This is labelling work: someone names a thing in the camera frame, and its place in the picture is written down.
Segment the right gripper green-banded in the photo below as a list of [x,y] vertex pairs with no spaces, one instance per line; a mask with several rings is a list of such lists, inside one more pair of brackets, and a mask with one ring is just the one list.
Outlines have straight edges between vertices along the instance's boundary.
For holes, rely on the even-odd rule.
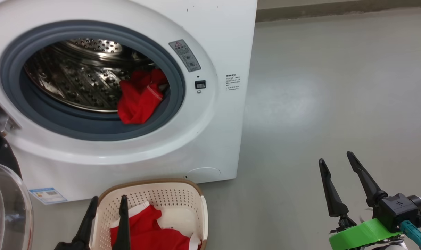
[[[380,200],[388,197],[387,192],[377,185],[371,174],[368,173],[353,152],[348,151],[346,155],[353,171],[357,173],[360,179],[366,195],[367,205],[369,207],[375,207]],[[339,227],[337,230],[344,230],[329,237],[329,243],[332,250],[348,250],[363,247],[401,234],[401,231],[391,233],[377,218],[367,220],[357,225],[348,216],[349,209],[342,202],[331,180],[331,172],[329,171],[325,160],[320,158],[318,164],[329,216],[338,217]]]

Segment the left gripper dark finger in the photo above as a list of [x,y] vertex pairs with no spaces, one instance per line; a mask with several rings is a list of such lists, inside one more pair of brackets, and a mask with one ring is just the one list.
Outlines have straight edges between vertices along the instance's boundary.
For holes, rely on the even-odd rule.
[[92,223],[95,219],[98,206],[98,196],[94,196],[90,200],[90,204],[82,219],[77,234],[71,241],[72,250],[90,250],[90,235]]
[[128,198],[126,195],[121,197],[119,207],[120,221],[117,227],[117,237],[112,250],[131,250],[131,236],[129,226]]

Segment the red and white garment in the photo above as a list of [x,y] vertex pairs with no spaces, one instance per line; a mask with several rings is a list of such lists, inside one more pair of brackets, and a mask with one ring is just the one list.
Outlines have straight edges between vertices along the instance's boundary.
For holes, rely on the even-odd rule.
[[[131,250],[201,250],[202,242],[196,234],[187,237],[178,230],[161,228],[158,219],[162,212],[148,201],[128,209]],[[110,225],[112,247],[116,241],[119,221]]]

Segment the dark glass washing machine door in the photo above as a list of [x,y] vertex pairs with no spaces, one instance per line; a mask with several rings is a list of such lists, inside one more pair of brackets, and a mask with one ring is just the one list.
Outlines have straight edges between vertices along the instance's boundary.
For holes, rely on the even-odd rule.
[[12,126],[0,107],[0,250],[30,250],[33,209],[16,156],[6,139]]

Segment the plain red garment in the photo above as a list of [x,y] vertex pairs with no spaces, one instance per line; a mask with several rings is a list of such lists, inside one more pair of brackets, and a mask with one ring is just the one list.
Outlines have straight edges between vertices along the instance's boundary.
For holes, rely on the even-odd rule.
[[121,80],[121,98],[117,114],[124,124],[143,124],[149,120],[164,99],[162,87],[168,80],[160,69],[136,70],[130,79]]

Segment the cream perforated laundry basket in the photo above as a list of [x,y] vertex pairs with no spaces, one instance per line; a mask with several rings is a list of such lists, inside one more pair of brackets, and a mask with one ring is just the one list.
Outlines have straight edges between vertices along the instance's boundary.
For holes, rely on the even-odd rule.
[[199,250],[206,250],[208,210],[201,189],[190,180],[155,179],[110,187],[98,200],[92,228],[91,250],[112,250],[110,227],[119,220],[119,204],[126,195],[129,208],[148,201],[162,216],[159,225],[174,229],[187,237],[198,238]]

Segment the grey rubber door gasket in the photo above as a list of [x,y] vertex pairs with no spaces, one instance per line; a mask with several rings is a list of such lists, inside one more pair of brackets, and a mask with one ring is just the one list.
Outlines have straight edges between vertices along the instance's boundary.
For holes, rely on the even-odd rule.
[[[42,92],[23,69],[35,52],[72,38],[116,41],[152,59],[167,76],[167,96],[149,120],[125,125],[114,114],[88,112],[66,106]],[[45,24],[15,38],[0,62],[1,85],[13,105],[37,125],[71,138],[87,141],[119,141],[146,135],[169,122],[180,109],[186,86],[183,73],[172,55],[150,38],[115,24],[69,20]]]

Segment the white washing machine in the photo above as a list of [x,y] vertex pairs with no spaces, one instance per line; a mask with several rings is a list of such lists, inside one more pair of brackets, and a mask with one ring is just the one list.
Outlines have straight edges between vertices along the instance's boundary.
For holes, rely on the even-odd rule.
[[[0,107],[13,124],[6,139],[26,188],[54,188],[70,202],[132,181],[235,178],[256,8],[257,0],[0,0],[0,62],[7,46],[33,28],[99,21],[136,31],[166,49],[186,86],[178,112],[155,131],[127,140],[87,141],[28,119],[9,100],[0,78]],[[201,70],[188,72],[169,46],[181,39]]]

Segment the blue energy label sticker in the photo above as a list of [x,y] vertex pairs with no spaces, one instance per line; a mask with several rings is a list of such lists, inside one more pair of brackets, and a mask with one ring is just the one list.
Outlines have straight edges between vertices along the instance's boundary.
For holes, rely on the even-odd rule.
[[31,195],[33,195],[35,198],[37,198],[41,203],[45,205],[68,202],[67,199],[53,187],[42,188],[42,189],[31,189],[28,191],[31,193]]

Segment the steel washer drum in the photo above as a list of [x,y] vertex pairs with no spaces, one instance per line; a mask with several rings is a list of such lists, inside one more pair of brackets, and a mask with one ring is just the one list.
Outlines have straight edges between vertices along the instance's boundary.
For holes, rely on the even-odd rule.
[[116,41],[72,38],[35,52],[23,66],[42,92],[76,109],[114,114],[121,98],[121,80],[134,71],[158,65],[144,54]]

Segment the grey warning label sticker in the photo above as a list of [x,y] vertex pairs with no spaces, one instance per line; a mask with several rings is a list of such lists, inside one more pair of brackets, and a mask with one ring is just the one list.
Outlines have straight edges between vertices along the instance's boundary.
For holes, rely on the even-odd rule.
[[188,72],[201,70],[201,65],[199,64],[197,58],[183,39],[170,42],[169,46],[177,54]]

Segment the grey wall baseboard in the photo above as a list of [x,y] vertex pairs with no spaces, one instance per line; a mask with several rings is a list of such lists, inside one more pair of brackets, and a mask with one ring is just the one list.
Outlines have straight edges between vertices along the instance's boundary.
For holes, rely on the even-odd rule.
[[258,9],[255,22],[375,13],[409,8],[421,8],[421,0],[333,0],[333,2]]

